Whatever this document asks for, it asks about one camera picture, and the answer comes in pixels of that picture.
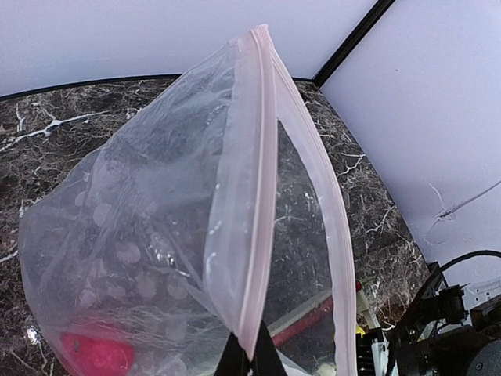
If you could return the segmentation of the clear zip top bag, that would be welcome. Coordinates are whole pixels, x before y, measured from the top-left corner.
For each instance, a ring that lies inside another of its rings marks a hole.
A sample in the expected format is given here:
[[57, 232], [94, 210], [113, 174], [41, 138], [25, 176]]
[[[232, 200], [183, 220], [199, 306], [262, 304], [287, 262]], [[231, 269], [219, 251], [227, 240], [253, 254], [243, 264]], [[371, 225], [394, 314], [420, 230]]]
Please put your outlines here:
[[333, 299], [328, 350], [354, 375], [355, 271], [326, 148], [266, 25], [190, 68], [20, 221], [27, 303], [62, 333], [129, 344], [127, 375], [214, 375]]

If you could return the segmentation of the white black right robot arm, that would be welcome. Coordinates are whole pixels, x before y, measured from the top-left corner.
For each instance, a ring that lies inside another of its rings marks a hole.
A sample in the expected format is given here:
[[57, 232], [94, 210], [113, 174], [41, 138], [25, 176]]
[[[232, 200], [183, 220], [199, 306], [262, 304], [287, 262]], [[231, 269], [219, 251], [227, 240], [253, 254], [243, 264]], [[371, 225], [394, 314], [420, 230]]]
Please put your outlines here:
[[500, 253], [466, 253], [427, 278], [390, 335], [386, 375], [500, 373], [500, 286], [439, 287], [447, 269], [479, 256]]

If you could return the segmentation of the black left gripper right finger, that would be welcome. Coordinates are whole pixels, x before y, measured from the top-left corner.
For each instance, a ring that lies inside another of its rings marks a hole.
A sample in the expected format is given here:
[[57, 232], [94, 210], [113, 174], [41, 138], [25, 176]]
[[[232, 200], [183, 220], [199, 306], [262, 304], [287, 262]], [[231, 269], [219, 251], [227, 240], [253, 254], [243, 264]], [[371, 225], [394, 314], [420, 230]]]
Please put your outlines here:
[[259, 327], [250, 369], [252, 370], [252, 374], [256, 376], [287, 376], [264, 321], [261, 322]]

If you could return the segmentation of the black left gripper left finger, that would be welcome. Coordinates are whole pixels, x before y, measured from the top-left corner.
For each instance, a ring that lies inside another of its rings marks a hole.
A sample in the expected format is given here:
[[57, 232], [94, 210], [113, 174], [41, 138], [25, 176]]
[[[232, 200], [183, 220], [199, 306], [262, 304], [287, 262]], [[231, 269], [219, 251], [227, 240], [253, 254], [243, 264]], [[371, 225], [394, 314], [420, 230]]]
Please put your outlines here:
[[251, 371], [247, 354], [240, 347], [238, 338], [231, 333], [225, 344], [214, 376], [248, 376]]

